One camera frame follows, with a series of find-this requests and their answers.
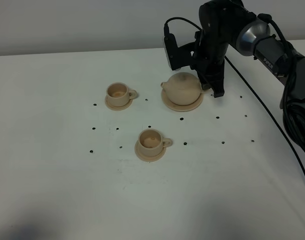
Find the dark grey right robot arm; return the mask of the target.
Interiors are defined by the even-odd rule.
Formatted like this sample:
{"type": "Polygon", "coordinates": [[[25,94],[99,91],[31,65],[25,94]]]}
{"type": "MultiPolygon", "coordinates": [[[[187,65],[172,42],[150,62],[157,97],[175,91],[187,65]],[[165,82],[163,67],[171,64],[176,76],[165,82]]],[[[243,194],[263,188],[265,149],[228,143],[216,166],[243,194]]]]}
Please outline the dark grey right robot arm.
{"type": "Polygon", "coordinates": [[[240,0],[211,0],[200,6],[200,39],[193,68],[201,80],[223,93],[228,47],[262,63],[283,85],[283,125],[305,152],[305,56],[289,43],[271,15],[255,14],[240,0]]]}

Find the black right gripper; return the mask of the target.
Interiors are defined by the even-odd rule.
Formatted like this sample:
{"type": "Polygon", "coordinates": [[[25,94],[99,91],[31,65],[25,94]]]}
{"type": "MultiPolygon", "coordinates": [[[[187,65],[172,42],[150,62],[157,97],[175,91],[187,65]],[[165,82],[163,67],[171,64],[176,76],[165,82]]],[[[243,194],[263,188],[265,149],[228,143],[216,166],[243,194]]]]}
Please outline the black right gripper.
{"type": "Polygon", "coordinates": [[[242,38],[257,16],[245,9],[241,0],[211,0],[200,6],[198,14],[201,24],[198,53],[215,65],[210,71],[210,85],[202,72],[196,72],[201,89],[212,88],[213,96],[219,98],[225,93],[223,61],[227,48],[230,45],[243,56],[254,53],[253,45],[242,43],[242,38]]]}

